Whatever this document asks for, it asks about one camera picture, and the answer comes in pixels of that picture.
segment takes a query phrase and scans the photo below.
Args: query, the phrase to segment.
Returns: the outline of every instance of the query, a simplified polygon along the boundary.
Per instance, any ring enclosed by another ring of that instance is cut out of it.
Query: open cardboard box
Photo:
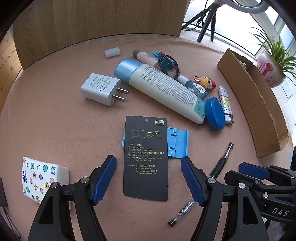
[[[282,150],[289,140],[287,125],[271,88],[258,68],[230,49],[226,50],[217,66],[244,111],[257,156]]]

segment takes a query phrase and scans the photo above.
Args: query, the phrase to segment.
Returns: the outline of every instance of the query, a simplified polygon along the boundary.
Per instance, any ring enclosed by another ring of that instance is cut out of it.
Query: power adapter
[[[127,90],[120,88],[121,80],[113,77],[91,74],[81,86],[80,91],[85,98],[111,106],[115,100],[124,101],[118,92],[128,94]]]

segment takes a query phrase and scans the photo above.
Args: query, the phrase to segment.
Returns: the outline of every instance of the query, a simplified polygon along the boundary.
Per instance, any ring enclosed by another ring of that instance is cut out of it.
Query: tripod
[[[216,11],[223,4],[224,3],[220,0],[214,1],[207,9],[201,11],[199,14],[195,15],[192,19],[190,19],[186,24],[184,24],[181,29],[186,28],[188,25],[192,24],[195,20],[199,19],[203,14],[206,14],[207,12],[209,12],[207,15],[207,18],[205,20],[205,23],[202,26],[202,29],[200,31],[197,41],[199,43],[201,42],[202,38],[205,35],[207,27],[209,26],[210,22],[212,21],[212,23],[211,23],[211,41],[213,42],[214,41],[215,25],[216,25]]]

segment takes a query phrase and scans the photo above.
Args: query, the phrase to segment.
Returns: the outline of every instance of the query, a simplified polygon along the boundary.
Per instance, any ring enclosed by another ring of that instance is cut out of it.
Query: blue tube cap
[[[123,80],[126,83],[129,83],[130,77],[134,73],[134,71],[142,65],[141,62],[134,60],[132,58],[126,58],[122,60],[119,65],[117,65],[114,75]]]
[[[225,126],[223,108],[216,97],[207,99],[205,102],[205,114],[210,126],[214,130],[221,130]]]

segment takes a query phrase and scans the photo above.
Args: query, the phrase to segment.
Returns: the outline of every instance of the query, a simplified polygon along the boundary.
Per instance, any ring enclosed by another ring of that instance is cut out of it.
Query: wooden wall
[[[0,114],[10,87],[21,68],[15,44],[6,34],[0,43]]]
[[[35,0],[13,23],[22,67],[69,45],[103,36],[179,36],[187,0]]]

